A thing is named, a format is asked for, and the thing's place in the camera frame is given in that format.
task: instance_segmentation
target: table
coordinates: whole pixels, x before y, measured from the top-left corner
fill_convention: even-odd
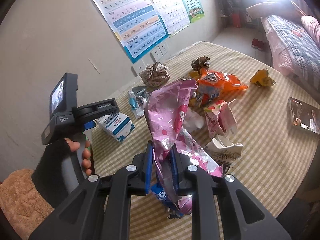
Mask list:
[[[268,68],[277,84],[259,88],[250,84],[246,91],[237,91],[223,98],[236,98],[232,110],[238,122],[238,132],[229,139],[244,145],[242,156],[228,173],[235,175],[255,197],[276,217],[287,205],[301,184],[315,154],[319,137],[293,127],[287,107],[290,96],[320,108],[313,98],[280,72],[242,53],[199,42],[166,61],[171,69],[170,81],[187,76],[191,61],[201,56],[210,60],[210,68],[233,73],[249,85],[250,78],[262,68]],[[144,118],[136,120],[128,104],[129,88],[142,85],[142,81],[129,84],[116,101],[120,111],[128,115],[135,125],[132,134],[121,144],[100,128],[92,132],[92,147],[97,174],[113,174],[131,163],[137,153],[145,151],[151,139]],[[207,127],[192,133],[204,147],[210,139]],[[155,169],[152,173],[155,181]],[[191,215],[181,219],[166,218],[162,204],[152,195],[133,196],[131,203],[130,239],[191,239]],[[220,234],[222,234],[220,215]]]

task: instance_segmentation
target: orange plastic wrapper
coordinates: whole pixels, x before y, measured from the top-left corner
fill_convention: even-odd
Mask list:
[[[248,86],[240,81],[235,75],[219,71],[201,69],[201,78],[198,79],[199,86],[220,88],[220,94],[232,90],[245,90]]]

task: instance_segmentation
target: white wall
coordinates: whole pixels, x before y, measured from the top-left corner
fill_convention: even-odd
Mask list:
[[[166,40],[165,58],[217,36],[215,2],[201,3],[205,17]],[[38,163],[49,95],[65,72],[79,75],[79,106],[107,98],[134,77],[131,62],[91,0],[16,0],[0,25],[0,48],[0,181]],[[152,63],[149,55],[143,61]]]

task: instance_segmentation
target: milk carton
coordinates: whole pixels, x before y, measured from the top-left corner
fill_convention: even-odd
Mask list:
[[[98,125],[119,142],[122,142],[134,129],[130,118],[122,113],[105,115],[99,118]]]

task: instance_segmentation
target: bed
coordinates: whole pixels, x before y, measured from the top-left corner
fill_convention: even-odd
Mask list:
[[[271,15],[261,18],[273,67],[320,102],[320,50],[301,24]]]

